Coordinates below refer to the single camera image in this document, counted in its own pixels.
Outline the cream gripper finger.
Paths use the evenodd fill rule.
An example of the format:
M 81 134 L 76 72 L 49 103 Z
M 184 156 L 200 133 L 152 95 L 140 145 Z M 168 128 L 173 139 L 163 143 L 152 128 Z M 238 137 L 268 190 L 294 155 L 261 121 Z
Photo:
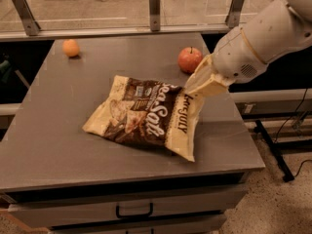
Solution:
M 232 83 L 232 80 L 228 80 L 220 74 L 201 75 L 194 73 L 185 84 L 185 92 L 190 96 L 206 98 L 226 93 Z
M 184 88 L 186 90 L 197 89 L 211 77 L 212 73 L 212 56 L 206 55 L 198 64 L 193 74 L 188 78 Z

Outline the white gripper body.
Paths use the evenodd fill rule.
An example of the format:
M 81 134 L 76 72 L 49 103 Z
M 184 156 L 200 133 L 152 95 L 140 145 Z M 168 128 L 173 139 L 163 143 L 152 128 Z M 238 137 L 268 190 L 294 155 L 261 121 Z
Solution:
M 235 83 L 249 83 L 264 73 L 268 64 L 252 47 L 242 27 L 235 27 L 216 44 L 214 69 Z

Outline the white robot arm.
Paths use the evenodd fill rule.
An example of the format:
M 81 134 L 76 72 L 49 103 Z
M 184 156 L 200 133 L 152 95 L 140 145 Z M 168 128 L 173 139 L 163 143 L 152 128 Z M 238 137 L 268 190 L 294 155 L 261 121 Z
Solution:
M 312 44 L 312 0 L 275 0 L 216 44 L 188 78 L 184 91 L 209 97 L 252 81 L 274 60 Z

